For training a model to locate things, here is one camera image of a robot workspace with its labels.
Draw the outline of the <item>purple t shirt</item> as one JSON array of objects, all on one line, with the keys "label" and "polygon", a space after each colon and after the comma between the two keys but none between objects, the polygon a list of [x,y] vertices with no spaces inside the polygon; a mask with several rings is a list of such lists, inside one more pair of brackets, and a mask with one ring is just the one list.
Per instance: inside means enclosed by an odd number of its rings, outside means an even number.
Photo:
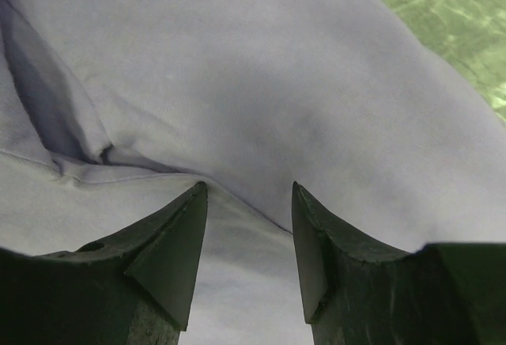
[{"label": "purple t shirt", "polygon": [[1,0],[1,244],[72,251],[195,182],[184,344],[309,344],[294,183],[408,252],[505,239],[505,128],[380,0]]}]

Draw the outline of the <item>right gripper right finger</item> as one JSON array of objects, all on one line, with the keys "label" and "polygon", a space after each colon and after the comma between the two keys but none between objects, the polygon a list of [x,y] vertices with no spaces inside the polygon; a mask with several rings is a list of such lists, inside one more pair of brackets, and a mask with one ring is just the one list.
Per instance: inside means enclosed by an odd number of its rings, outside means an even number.
[{"label": "right gripper right finger", "polygon": [[404,252],[332,214],[300,184],[293,185],[292,222],[315,343],[504,343],[503,244]]}]

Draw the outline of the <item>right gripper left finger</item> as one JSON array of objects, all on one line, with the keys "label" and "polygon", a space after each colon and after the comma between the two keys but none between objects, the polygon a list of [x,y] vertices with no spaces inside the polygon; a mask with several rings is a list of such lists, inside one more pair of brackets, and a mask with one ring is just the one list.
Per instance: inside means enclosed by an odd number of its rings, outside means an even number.
[{"label": "right gripper left finger", "polygon": [[3,249],[2,343],[178,343],[188,326],[207,207],[199,182],[74,252]]}]

